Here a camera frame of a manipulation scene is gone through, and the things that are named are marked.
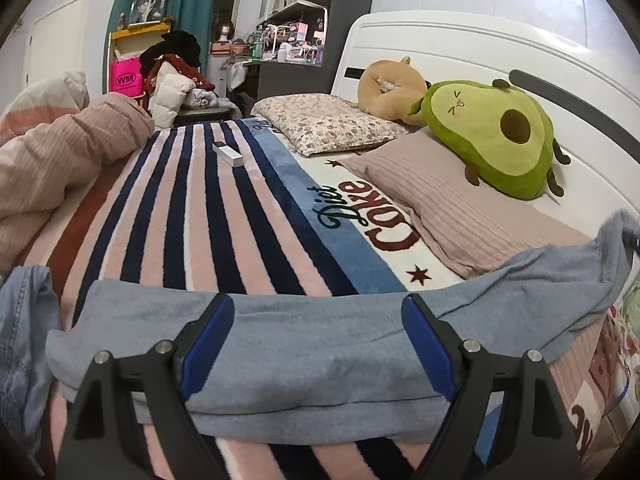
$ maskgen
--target pillow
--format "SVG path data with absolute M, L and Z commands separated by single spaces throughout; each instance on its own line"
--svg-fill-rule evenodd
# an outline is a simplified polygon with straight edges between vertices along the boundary
M 257 102 L 252 114 L 271 121 L 304 156 L 378 146 L 408 132 L 327 94 L 269 97 Z
M 84 72 L 64 72 L 25 88 L 0 117 L 0 146 L 38 124 L 76 114 L 89 105 Z
M 553 159 L 569 164 L 554 139 L 544 108 L 504 79 L 491 86 L 475 81 L 441 81 L 411 108 L 422 108 L 424 123 L 465 162 L 474 186 L 478 177 L 506 195 L 533 200 L 547 189 L 564 196 Z
M 405 208 L 422 239 L 449 269 L 471 278 L 526 249 L 589 240 L 485 182 L 472 186 L 464 162 L 431 135 L 419 130 L 340 162 Z

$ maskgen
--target figurine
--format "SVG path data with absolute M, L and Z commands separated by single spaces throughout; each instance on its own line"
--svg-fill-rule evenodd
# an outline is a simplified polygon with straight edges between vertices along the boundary
M 149 0 L 148 2 L 145 2 L 144 4 L 138 7 L 138 12 L 142 16 L 142 23 L 146 23 L 146 21 L 148 20 L 149 14 L 151 14 L 151 11 L 154 10 L 155 6 L 156 6 L 156 1 Z
M 127 28 L 127 15 L 124 12 L 121 12 L 116 30 L 124 30 L 125 28 Z

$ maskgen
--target black clamp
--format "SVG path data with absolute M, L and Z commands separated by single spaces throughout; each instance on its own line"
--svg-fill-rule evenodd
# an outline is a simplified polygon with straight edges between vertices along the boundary
M 539 351 L 507 357 L 462 341 L 419 294 L 402 302 L 402 324 L 431 385 L 451 403 L 412 480 L 468 478 L 492 392 L 504 392 L 500 418 L 488 461 L 473 478 L 580 478 L 574 427 Z
M 58 480 L 157 479 L 145 457 L 132 392 L 144 392 L 164 455 L 176 480 L 226 480 L 184 403 L 209 376 L 234 322 L 234 305 L 218 294 L 174 341 L 144 355 L 115 359 L 98 352 L 70 411 Z

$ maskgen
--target floral pillowcase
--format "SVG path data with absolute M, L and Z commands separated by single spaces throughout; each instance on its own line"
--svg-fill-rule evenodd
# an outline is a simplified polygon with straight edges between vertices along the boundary
M 372 148 L 409 132 L 327 94 L 269 97 L 256 103 L 252 113 L 271 121 L 304 156 Z

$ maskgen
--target blue clamp pad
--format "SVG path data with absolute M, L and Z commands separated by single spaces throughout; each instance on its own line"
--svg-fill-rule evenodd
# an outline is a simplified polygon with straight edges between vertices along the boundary
M 216 311 L 202 327 L 182 361 L 182 380 L 178 390 L 185 402 L 203 389 L 234 323 L 234 302 L 226 294 L 221 296 Z
M 401 314 L 404 330 L 431 386 L 452 402 L 458 393 L 458 386 L 453 378 L 454 365 L 449 354 L 411 296 L 402 300 Z

